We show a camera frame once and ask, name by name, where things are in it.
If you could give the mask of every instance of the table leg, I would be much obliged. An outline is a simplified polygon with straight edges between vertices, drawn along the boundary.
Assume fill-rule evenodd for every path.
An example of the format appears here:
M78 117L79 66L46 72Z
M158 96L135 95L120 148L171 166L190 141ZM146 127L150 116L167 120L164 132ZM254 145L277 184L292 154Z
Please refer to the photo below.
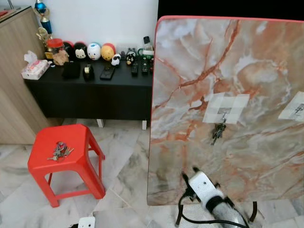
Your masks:
M98 127L101 127L101 128L103 128L105 125L105 123L104 123L104 120L103 119L96 119L97 120L97 124L98 124Z
M142 129L143 129L143 130L147 130L147 121L146 121L146 120L143 120L143 121L142 121L142 124L143 124L143 125L142 125Z

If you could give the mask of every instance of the red plastic stool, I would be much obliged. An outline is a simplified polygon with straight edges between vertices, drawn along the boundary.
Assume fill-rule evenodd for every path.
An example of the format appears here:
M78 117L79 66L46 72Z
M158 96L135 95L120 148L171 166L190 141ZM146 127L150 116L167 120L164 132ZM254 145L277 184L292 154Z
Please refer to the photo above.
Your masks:
M56 143L62 141L74 150L65 158L59 160L47 160L53 157ZM93 150L99 156L99 177L97 176L90 160L88 151ZM96 199L101 199L105 195L105 188L101 182L101 160L105 156L98 146L90 130L81 125L66 125L59 127L48 127L41 130L37 136L31 155L28 160L28 170L40 186L52 207L58 207L58 200L93 194ZM86 183L88 190L69 192L55 195L50 184L52 173L59 171L75 171Z

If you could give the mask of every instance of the black console table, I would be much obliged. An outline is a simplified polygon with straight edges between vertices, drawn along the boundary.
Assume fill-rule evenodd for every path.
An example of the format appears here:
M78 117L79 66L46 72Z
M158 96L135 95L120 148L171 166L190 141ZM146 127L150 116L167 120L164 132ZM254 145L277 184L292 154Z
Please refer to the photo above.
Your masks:
M95 79L82 76L87 63L92 64ZM152 73L131 75L131 67L122 61L111 80L100 80L106 62L81 61L80 77L64 79L63 67L49 68L39 80L25 80L46 117L150 120Z

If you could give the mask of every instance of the blue trophy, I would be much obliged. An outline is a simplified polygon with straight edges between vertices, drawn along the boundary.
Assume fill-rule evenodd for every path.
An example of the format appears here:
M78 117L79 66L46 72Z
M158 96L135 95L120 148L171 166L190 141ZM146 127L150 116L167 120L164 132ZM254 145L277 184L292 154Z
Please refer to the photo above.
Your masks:
M34 12L40 17L42 27L47 30L48 34L52 34L51 22L48 19L49 9L42 2L42 0L36 0Z

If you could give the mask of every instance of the floor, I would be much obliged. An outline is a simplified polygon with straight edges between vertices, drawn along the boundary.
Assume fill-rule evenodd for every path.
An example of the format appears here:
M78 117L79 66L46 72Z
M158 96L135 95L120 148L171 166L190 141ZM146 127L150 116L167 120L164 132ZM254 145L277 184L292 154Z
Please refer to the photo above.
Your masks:
M102 228L173 228L177 206L147 205L149 129L140 121L107 120L98 128L96 120L66 119L64 124L81 123L90 127L105 153L103 183L106 196L67 198L52 208L27 169L31 145L0 145L0 228L67 228L79 218L94 215ZM98 162L94 152L91 162ZM73 172L54 173L51 184L55 193L85 189ZM238 205L251 214L252 204ZM185 206L192 219L212 219L200 205ZM258 215L250 227L303 228L304 197L293 200L258 202ZM184 220L180 228L215 228Z

